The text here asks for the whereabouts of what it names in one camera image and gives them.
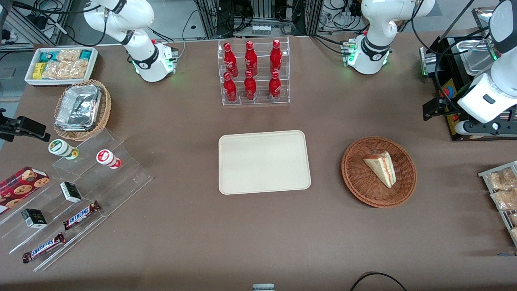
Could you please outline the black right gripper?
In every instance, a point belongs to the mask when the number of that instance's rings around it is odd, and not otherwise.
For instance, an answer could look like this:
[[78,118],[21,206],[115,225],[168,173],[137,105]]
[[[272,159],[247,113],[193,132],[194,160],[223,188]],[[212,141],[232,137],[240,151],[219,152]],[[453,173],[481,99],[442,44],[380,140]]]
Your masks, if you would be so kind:
[[8,118],[3,115],[6,109],[0,109],[0,138],[7,142],[13,142],[15,136],[33,137],[43,142],[49,142],[50,134],[46,132],[46,126],[31,118],[19,116]]

